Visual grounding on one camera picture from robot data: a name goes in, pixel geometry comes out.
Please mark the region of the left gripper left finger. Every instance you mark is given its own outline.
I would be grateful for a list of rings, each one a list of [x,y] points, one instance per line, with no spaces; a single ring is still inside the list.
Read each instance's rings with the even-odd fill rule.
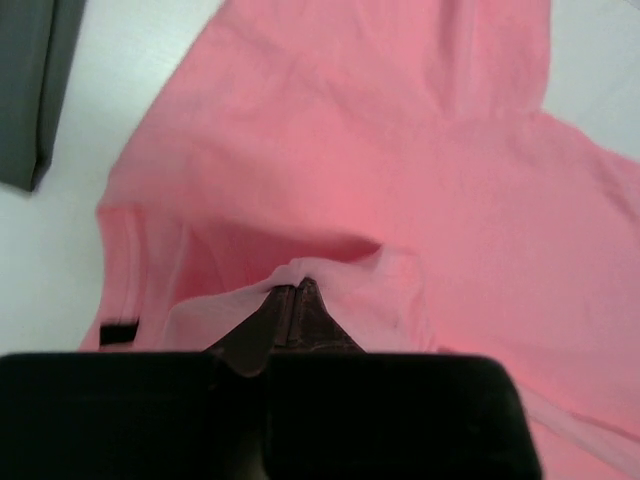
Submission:
[[[202,352],[1,360],[5,479],[262,479],[261,373],[287,330],[279,288]]]

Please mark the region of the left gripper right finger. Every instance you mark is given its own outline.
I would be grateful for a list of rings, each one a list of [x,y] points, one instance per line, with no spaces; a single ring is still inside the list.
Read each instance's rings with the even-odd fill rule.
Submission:
[[[516,388],[482,356],[366,353],[329,316],[317,284],[296,289],[295,339],[265,371],[264,464],[272,479],[539,479]]]

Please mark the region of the pink t-shirt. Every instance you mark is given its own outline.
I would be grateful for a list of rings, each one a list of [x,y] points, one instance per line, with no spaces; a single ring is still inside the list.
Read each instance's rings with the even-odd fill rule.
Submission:
[[[313,278],[368,351],[510,372],[549,479],[639,475],[639,167],[542,110],[546,1],[228,1],[112,168],[82,348]]]

